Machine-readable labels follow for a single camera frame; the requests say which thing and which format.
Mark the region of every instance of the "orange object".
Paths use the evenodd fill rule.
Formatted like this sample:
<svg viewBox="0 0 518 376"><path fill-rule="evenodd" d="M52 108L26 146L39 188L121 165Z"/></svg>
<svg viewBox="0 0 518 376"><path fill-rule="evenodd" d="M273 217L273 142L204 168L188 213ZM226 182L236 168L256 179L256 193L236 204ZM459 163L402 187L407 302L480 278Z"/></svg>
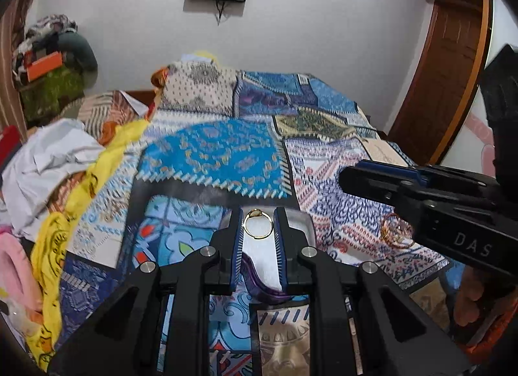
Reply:
<svg viewBox="0 0 518 376"><path fill-rule="evenodd" d="M29 82L32 82L47 72L59 68L63 65L63 57L61 52L54 52L50 55L44 56L41 59L33 62L30 67L27 68L27 78Z"/></svg>

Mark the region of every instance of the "white lettering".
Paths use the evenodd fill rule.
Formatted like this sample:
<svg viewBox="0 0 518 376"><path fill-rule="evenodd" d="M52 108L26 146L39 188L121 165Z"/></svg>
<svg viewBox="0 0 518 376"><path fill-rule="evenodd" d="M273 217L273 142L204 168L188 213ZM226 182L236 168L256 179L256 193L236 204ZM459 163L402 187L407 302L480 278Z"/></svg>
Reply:
<svg viewBox="0 0 518 376"><path fill-rule="evenodd" d="M475 239L473 242L469 244L466 248L467 251L473 251L473 253L477 253L477 240Z"/></svg>
<svg viewBox="0 0 518 376"><path fill-rule="evenodd" d="M482 252L480 254L480 256L483 256L483 257L489 256L489 254L491 253L492 247L493 247L492 244L486 244L486 246L484 246L484 252Z"/></svg>
<svg viewBox="0 0 518 376"><path fill-rule="evenodd" d="M462 233L459 233L459 234L457 234L457 238L455 239L455 241L453 243L455 243L455 246L462 246L464 244L465 240L466 240L465 235Z"/></svg>

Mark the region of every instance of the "curtain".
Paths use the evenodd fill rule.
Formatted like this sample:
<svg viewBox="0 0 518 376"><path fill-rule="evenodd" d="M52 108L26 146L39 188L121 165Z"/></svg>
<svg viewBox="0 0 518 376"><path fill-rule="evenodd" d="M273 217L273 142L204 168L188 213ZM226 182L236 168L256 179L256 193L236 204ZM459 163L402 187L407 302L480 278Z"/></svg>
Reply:
<svg viewBox="0 0 518 376"><path fill-rule="evenodd" d="M13 0L0 19L0 131L6 126L18 128L23 141L27 126L20 94L12 81L12 52L23 41L25 18L33 0Z"/></svg>

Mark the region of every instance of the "patchwork bedspread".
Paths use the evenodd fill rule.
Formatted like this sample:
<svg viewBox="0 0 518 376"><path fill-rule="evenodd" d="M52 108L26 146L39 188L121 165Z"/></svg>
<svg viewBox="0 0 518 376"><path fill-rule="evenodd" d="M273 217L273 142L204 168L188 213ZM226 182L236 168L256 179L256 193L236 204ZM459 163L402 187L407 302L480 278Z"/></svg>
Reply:
<svg viewBox="0 0 518 376"><path fill-rule="evenodd" d="M347 264L372 260L403 289L447 265L419 245L398 250L382 242L381 221L393 209L341 191L337 177L346 166L411 160L340 92L310 74L202 62L171 65L163 83L141 141L76 230L60 286L57 348L127 272L146 260L175 263L208 245L233 206L300 209L312 217L319 249ZM307 298L259 304L241 277L232 296L212 296L209 308L211 375L309 374ZM159 369L166 342L164 329Z"/></svg>

